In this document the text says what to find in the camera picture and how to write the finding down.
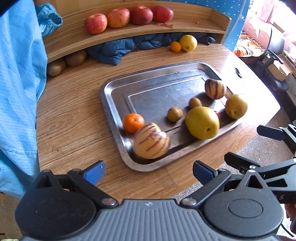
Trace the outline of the red apple rightmost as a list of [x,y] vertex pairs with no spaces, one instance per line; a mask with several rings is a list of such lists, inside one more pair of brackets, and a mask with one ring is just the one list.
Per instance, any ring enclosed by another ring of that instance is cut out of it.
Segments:
[[154,21],[161,23],[171,20],[174,16],[174,12],[165,6],[156,6],[152,8],[152,13],[154,15]]

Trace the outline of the light blue striped garment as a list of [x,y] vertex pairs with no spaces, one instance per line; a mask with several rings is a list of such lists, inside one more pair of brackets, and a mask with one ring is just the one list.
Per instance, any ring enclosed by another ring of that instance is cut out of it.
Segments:
[[37,102],[46,86],[48,61],[43,37],[62,23],[49,3],[1,1],[1,192],[16,198],[23,197],[40,171]]

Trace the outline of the small brown kiwi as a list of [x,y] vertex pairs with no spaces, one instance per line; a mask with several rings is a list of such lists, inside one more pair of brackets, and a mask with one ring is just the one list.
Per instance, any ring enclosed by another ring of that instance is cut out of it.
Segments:
[[177,122],[183,117],[183,111],[178,107],[172,107],[169,109],[167,118],[172,122]]
[[203,106],[203,104],[200,99],[198,99],[196,97],[193,97],[190,99],[190,101],[189,101],[189,108],[190,109],[194,109],[194,108],[201,107],[201,106]]

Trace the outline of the brown kiwi under shelf right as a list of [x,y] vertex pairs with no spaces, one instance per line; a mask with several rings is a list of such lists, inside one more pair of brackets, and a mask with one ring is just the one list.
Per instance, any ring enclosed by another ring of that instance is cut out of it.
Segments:
[[69,66],[78,66],[84,62],[86,58],[86,51],[79,50],[65,56],[65,61]]

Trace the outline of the small orange mandarin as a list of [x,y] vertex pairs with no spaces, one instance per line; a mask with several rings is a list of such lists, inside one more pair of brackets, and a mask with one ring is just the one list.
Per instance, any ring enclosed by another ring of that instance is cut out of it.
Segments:
[[172,41],[170,44],[170,50],[173,52],[180,52],[182,50],[182,45],[177,41]]

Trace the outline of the large yellow pear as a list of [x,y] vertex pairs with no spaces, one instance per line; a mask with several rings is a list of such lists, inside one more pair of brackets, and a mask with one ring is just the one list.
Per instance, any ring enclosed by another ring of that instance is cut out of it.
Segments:
[[191,109],[186,114],[185,124],[191,135],[200,140],[215,137],[220,128],[220,121],[215,111],[205,106]]

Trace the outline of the brown kiwi under shelf left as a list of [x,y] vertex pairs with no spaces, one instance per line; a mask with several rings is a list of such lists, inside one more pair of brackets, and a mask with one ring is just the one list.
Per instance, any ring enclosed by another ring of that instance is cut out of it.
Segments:
[[57,59],[47,64],[47,74],[57,76],[66,68],[66,62],[63,58]]

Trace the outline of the small yellow pear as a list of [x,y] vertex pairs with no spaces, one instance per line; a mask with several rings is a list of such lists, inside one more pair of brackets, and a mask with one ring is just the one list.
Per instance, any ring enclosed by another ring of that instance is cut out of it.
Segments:
[[247,112],[248,104],[239,94],[233,94],[228,97],[225,105],[225,111],[229,117],[238,120]]

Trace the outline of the striped pepino melon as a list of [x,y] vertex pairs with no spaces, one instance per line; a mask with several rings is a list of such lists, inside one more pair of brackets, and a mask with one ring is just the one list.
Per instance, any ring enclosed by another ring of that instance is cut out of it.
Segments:
[[155,123],[144,124],[133,139],[134,153],[144,159],[156,159],[167,153],[170,137]]
[[207,79],[205,92],[211,99],[221,99],[227,92],[227,85],[222,80]]

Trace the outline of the yellow lemon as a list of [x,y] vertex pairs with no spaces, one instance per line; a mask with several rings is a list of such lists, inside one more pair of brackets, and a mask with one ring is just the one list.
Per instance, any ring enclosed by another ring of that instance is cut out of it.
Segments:
[[190,52],[196,49],[198,42],[197,39],[192,35],[184,35],[179,39],[182,50]]

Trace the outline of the brown kiwi under shelf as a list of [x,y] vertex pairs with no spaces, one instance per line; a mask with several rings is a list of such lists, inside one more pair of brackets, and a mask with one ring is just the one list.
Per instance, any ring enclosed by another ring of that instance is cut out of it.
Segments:
[[79,50],[65,56],[65,61],[69,66],[78,66],[84,62],[86,58],[86,51]]
[[63,58],[57,59],[47,64],[47,74],[57,76],[66,68],[66,62]]

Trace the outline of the red apple leftmost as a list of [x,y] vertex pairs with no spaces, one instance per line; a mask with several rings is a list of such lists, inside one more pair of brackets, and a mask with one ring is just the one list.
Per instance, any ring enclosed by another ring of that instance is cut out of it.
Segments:
[[90,34],[100,34],[107,28],[107,17],[104,14],[93,14],[84,22],[85,30]]

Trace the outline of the stainless steel tray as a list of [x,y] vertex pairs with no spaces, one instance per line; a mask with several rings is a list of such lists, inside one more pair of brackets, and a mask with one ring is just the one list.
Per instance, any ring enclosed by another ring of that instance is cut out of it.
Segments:
[[[187,112],[197,102],[211,108],[220,121],[221,136],[239,125],[225,112],[227,97],[212,99],[205,91],[208,79],[221,80],[204,62],[161,66],[111,78],[103,83],[100,99],[111,133],[123,162],[138,172],[161,168],[207,144],[193,137],[185,124]],[[156,159],[139,157],[133,150],[134,134],[123,122],[137,113],[146,123],[155,123],[170,139],[168,150]]]

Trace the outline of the black office chair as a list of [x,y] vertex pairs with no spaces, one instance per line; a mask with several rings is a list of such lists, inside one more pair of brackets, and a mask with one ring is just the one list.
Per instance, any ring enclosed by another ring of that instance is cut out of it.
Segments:
[[295,65],[284,56],[284,46],[282,33],[278,29],[271,28],[268,46],[259,57],[254,69],[266,86],[281,92],[290,88],[285,79],[295,75]]

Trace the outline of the curved wooden shelf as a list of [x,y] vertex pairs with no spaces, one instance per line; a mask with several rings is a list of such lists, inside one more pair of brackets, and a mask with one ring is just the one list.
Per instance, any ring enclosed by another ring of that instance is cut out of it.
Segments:
[[[231,23],[229,16],[215,9],[175,1],[50,1],[50,4],[62,17],[63,24],[43,39],[48,62],[104,42],[165,32],[214,33],[218,35],[217,43],[222,43]],[[92,14],[106,15],[113,9],[133,9],[136,6],[146,6],[150,9],[165,6],[173,10],[174,16],[165,24],[128,24],[119,29],[107,28],[98,35],[89,34],[84,28],[85,19]]]

